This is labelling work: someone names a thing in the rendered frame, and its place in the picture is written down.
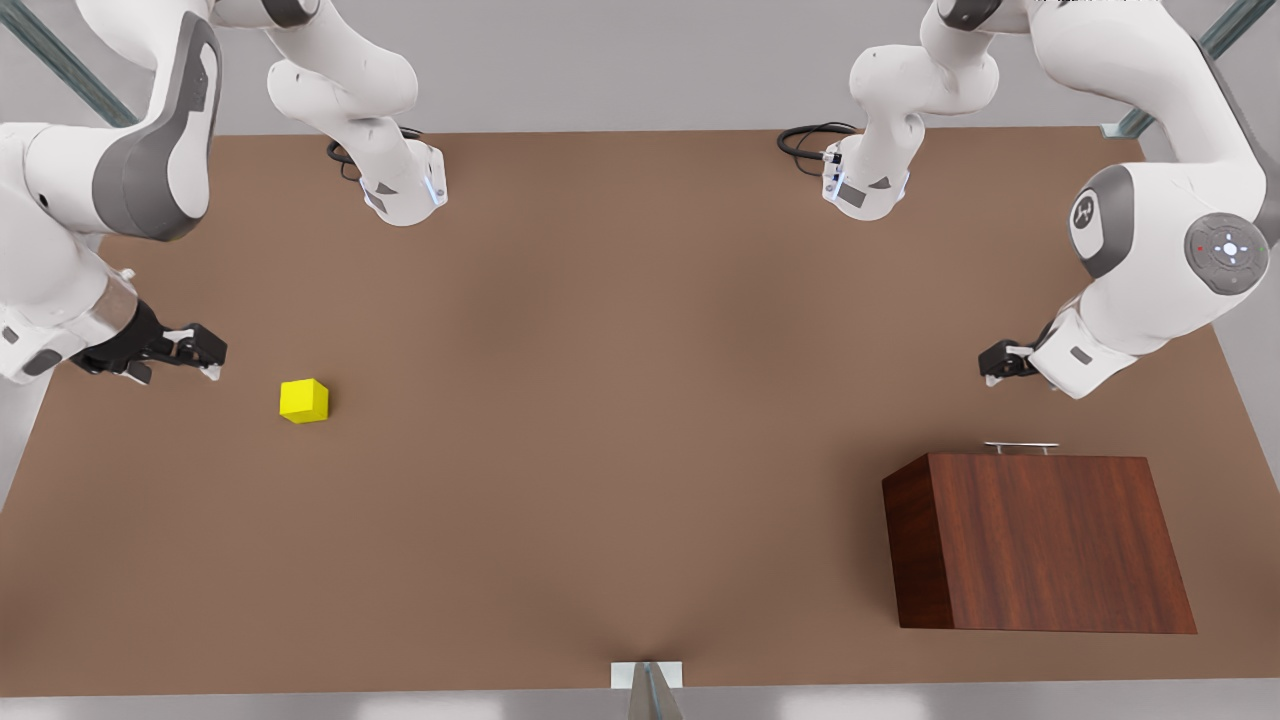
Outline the dark wooden drawer cabinet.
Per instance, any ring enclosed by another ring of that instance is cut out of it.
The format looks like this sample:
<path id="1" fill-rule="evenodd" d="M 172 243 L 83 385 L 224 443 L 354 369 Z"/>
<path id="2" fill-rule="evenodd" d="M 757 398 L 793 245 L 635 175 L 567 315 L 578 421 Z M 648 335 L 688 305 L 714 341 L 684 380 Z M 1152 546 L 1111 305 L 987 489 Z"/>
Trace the dark wooden drawer cabinet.
<path id="1" fill-rule="evenodd" d="M 904 628 L 1197 632 L 1144 457 L 934 452 L 882 491 Z"/>

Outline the yellow cube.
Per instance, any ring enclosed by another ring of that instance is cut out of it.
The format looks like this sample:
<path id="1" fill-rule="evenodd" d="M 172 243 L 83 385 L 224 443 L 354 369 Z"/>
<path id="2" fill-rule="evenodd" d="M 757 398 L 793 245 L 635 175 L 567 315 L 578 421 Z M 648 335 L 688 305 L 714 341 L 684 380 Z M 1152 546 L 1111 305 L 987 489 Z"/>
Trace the yellow cube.
<path id="1" fill-rule="evenodd" d="M 329 418 L 329 389 L 314 378 L 280 383 L 278 411 L 294 424 L 323 421 Z"/>

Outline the silver frame post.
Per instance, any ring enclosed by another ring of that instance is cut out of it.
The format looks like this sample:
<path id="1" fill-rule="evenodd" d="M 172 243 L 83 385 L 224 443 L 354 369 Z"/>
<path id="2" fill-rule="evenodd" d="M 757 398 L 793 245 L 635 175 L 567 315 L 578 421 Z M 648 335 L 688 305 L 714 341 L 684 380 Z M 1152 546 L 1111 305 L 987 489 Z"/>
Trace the silver frame post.
<path id="1" fill-rule="evenodd" d="M 23 0 L 0 0 L 0 26 L 109 126 L 122 128 L 140 120 Z"/>
<path id="2" fill-rule="evenodd" d="M 684 688 L 681 661 L 613 662 L 611 688 L 628 691 L 626 720 L 685 720 L 673 693 Z"/>
<path id="3" fill-rule="evenodd" d="M 1198 37 L 1198 44 L 1212 59 L 1219 60 L 1233 45 L 1251 31 L 1277 0 L 1231 0 L 1219 18 Z M 1155 118 L 1140 108 L 1133 108 L 1115 123 L 1100 126 L 1107 138 L 1139 138 Z"/>

